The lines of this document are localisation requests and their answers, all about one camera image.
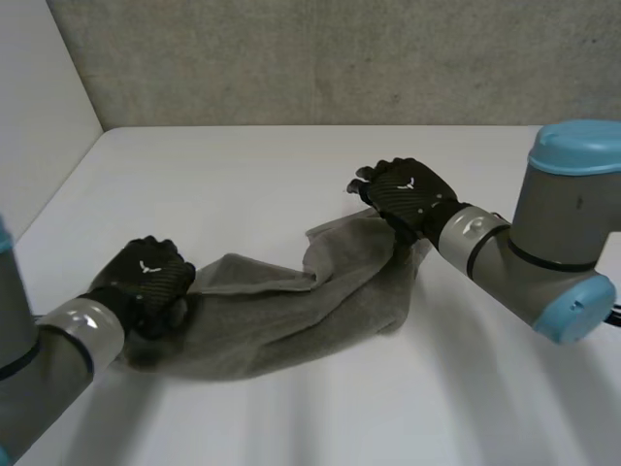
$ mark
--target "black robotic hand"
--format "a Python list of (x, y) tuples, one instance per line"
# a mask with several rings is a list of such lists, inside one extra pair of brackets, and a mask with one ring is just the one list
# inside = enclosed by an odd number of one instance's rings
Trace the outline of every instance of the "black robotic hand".
[(121, 306), (123, 326), (155, 339), (179, 324), (185, 306), (182, 298), (195, 277), (196, 269), (185, 262), (172, 241), (147, 236), (130, 241), (97, 275), (85, 297), (98, 300), (105, 290), (120, 290), (130, 298), (128, 305)]
[(411, 245), (427, 236), (428, 214), (437, 206), (458, 205), (455, 191), (429, 167), (413, 158), (380, 160), (375, 168), (356, 172), (347, 192), (374, 207), (396, 232), (401, 244)]

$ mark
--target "white wall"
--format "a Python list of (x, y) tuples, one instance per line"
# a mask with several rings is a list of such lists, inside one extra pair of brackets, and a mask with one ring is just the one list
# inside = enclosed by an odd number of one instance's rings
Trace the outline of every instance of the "white wall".
[(1, 0), (0, 214), (16, 238), (101, 134), (45, 0)]

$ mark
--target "white logo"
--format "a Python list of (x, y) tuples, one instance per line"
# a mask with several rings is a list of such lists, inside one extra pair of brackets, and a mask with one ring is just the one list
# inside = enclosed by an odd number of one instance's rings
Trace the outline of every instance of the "white logo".
[(405, 186), (397, 186), (397, 189), (414, 189), (414, 177), (410, 178)]
[(140, 268), (143, 269), (143, 274), (152, 274), (153, 272), (159, 272), (162, 269), (149, 269), (146, 265), (145, 262), (143, 262), (142, 260), (140, 261)]

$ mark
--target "robotic hand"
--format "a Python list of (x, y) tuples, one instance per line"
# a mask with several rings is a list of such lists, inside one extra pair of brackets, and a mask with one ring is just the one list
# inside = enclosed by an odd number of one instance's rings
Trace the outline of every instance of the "robotic hand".
[(430, 222), (424, 221), (434, 209), (453, 210), (460, 206), (455, 191), (429, 167), (413, 158), (380, 160), (375, 168), (356, 172), (347, 192), (357, 193), (374, 207), (395, 230), (399, 243), (411, 245), (424, 238)]
[(153, 339), (175, 328), (194, 278), (171, 241), (134, 240), (86, 294), (35, 325), (0, 222), (0, 466), (30, 448), (116, 359), (130, 332)]
[(621, 231), (621, 123), (544, 126), (529, 154), (513, 225), (460, 203), (413, 159), (356, 172), (348, 192), (395, 229), (397, 241), (428, 238), (440, 255), (537, 332), (580, 340), (601, 322), (619, 325), (616, 291), (595, 266), (608, 234)]
[(131, 301), (117, 314), (125, 331), (156, 339), (182, 322), (184, 296), (195, 277), (196, 269), (183, 260), (172, 241), (160, 243), (147, 236), (129, 242), (83, 297), (100, 301), (110, 288), (119, 290)]

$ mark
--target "fabric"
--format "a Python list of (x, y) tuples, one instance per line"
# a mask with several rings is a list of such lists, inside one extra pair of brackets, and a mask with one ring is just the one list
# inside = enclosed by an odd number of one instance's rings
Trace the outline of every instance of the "fabric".
[(403, 324), (427, 241), (396, 246), (393, 230), (372, 210), (307, 236), (304, 272), (236, 254), (199, 270), (184, 325), (158, 341), (133, 335), (124, 363), (198, 380), (250, 378)]

